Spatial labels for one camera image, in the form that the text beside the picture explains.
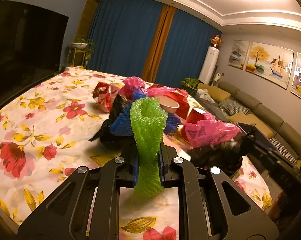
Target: black television screen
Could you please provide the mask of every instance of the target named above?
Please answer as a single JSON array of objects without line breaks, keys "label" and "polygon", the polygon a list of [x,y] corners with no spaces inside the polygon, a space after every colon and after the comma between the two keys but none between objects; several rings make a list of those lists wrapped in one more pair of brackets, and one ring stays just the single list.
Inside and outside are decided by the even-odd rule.
[{"label": "black television screen", "polygon": [[59,70],[67,22],[41,7],[0,2],[0,107]]}]

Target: floral tablecloth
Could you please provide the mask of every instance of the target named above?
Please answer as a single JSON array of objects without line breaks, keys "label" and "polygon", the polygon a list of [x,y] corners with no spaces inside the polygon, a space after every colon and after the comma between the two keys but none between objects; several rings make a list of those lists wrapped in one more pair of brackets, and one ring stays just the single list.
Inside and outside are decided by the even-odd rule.
[{"label": "floral tablecloth", "polygon": [[[68,68],[0,110],[0,214],[14,232],[77,167],[97,168],[120,155],[88,139],[108,118],[92,98],[95,86],[103,81],[122,87],[123,80]],[[189,103],[200,106],[191,97]],[[164,142],[178,152],[188,147],[178,136]],[[265,182],[246,157],[235,182],[261,208],[271,203]],[[136,198],[132,189],[122,188],[119,212],[120,239],[179,238],[176,188],[152,199]]]}]

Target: black and white patterned pillow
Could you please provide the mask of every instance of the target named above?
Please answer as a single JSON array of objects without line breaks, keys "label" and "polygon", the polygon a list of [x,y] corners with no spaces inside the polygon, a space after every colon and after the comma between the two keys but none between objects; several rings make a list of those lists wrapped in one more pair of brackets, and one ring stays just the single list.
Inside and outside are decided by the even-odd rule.
[{"label": "black and white patterned pillow", "polygon": [[295,159],[291,153],[275,138],[270,139],[271,143],[278,149],[280,154],[282,154],[286,159],[288,159],[291,163],[294,165],[297,162],[297,159]]},{"label": "black and white patterned pillow", "polygon": [[232,99],[226,99],[219,103],[219,107],[222,108],[230,116],[243,112],[244,114],[249,114],[250,109],[242,106]]}]

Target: green foam net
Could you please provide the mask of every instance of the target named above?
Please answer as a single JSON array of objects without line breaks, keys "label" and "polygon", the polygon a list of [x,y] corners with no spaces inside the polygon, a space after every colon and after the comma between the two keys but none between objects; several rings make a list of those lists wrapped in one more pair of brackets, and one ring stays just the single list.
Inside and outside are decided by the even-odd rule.
[{"label": "green foam net", "polygon": [[161,186],[157,153],[163,140],[168,113],[156,98],[140,98],[130,110],[132,131],[139,152],[139,172],[135,191],[143,196],[154,196]]}]

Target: white air conditioner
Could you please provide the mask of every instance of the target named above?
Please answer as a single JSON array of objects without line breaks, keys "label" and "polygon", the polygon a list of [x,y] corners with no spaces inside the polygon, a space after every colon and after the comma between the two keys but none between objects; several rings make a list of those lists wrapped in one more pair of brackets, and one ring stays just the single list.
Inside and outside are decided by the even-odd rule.
[{"label": "white air conditioner", "polygon": [[198,79],[201,82],[205,84],[209,83],[217,62],[218,54],[219,54],[219,49],[216,49],[214,47],[209,47],[209,49],[207,50],[204,64],[200,76],[198,77]]}]

